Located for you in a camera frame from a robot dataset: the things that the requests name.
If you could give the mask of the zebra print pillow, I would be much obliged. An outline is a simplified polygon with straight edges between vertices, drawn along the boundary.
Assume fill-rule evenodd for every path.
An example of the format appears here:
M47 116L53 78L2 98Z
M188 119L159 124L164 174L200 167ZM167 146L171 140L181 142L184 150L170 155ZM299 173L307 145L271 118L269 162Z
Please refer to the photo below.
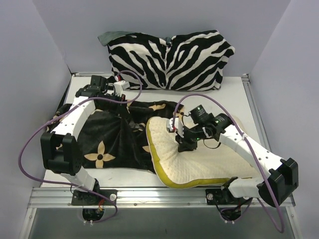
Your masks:
M107 43L112 73L148 90L218 90L223 69L235 54L218 30L160 38L140 32Z

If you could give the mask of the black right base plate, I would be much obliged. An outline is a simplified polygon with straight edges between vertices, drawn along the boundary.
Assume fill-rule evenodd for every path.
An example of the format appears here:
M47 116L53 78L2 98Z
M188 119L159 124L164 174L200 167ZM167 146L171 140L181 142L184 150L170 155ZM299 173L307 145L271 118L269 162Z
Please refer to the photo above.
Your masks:
M240 203L239 198L234 198L220 188L206 189L205 193L208 205L238 205Z

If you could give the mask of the grey cloth behind zebra pillow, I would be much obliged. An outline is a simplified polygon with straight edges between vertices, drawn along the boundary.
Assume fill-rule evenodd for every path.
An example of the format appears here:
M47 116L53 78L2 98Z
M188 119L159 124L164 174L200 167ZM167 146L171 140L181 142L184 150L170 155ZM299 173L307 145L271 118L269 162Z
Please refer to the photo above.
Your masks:
M98 40L102 46L107 46L110 41L131 34L129 31L107 31L98 36Z

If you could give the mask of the cream yellow-edged pillow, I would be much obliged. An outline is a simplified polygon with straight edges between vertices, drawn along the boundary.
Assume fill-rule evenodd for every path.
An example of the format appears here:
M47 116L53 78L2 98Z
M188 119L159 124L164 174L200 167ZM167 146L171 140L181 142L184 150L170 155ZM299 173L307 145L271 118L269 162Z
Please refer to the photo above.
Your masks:
M226 145L209 149L203 142L194 151L179 152L175 133L166 118L152 117L146 125L149 151L156 175L170 188L223 184L232 177L257 177L259 172Z

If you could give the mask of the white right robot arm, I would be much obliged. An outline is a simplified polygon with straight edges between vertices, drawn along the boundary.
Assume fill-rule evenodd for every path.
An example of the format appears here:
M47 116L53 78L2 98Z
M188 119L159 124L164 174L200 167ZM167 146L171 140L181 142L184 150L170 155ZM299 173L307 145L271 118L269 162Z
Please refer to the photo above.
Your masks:
M189 112L195 126L188 128L178 118L166 123L169 132L175 132L178 150L194 151L201 140L213 139L227 146L259 171L260 176L232 177L223 185L221 198L232 204L238 198L259 198L268 205L281 205L299 186L299 166L292 158L283 159L249 137L227 114L214 116L202 105Z

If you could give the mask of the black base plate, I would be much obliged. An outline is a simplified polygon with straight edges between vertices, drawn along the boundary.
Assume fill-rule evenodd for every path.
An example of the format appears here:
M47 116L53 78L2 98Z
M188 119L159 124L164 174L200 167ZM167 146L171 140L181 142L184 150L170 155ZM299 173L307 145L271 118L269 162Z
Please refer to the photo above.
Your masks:
M107 197L109 199L108 201L102 198L101 196L97 196L89 192L74 190L71 205L72 206L101 206L101 205L111 206L116 202L117 192L118 191L115 189L100 190L99 194L103 195L104 197Z
M208 205L238 205L240 203L239 198L234 198L220 188L206 189L205 193Z

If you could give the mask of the black floral pillowcase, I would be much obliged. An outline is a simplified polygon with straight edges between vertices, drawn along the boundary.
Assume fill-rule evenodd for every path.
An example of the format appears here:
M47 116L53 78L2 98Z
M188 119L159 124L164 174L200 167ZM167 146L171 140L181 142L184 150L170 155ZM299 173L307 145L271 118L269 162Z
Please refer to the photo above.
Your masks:
M128 103L125 107L129 119L116 116L110 102L96 100L95 106L77 139L84 168L131 168L154 172L146 135L148 120L181 117L184 113L184 105L171 101Z

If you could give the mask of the aluminium front rail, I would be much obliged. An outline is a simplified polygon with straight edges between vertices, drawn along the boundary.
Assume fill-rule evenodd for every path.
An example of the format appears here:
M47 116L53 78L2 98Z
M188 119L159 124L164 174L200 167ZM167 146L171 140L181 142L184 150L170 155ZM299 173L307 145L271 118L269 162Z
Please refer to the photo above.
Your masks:
M102 208L205 208L206 189L221 187L194 187L188 189L174 189L168 187L118 187L102 189L117 190L116 202L111 205L101 205ZM72 206L71 201L75 188L67 185L52 185L50 187L33 188L29 208L92 208L98 206ZM237 205L220 205L234 207Z

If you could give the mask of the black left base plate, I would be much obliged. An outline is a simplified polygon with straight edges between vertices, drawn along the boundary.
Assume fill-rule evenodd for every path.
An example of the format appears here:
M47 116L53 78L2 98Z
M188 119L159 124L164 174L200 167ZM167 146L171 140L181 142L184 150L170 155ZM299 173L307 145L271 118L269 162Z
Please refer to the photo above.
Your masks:
M101 206L101 205L111 206L116 202L117 192L118 191L115 189L100 190L99 194L103 195L104 197L107 197L109 199L108 201L102 198L101 196L97 196L89 192L74 190L71 205L72 206Z

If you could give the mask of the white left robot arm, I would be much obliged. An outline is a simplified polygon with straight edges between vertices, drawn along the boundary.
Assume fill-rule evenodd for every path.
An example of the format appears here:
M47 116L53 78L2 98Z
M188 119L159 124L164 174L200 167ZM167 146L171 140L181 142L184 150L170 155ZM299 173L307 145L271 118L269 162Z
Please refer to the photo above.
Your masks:
M93 100L81 104L93 97L101 97L123 102L123 91L130 84L121 80L112 84L113 93L108 94L108 80L102 76L93 75L90 84L79 89L70 107L72 112L62 118L62 121L51 131L43 133L40 138L44 168L55 174L60 174L70 183L77 185L84 192L83 199L90 205L97 204L101 199L97 179L89 175L83 167L83 153L77 139L89 115L96 109Z

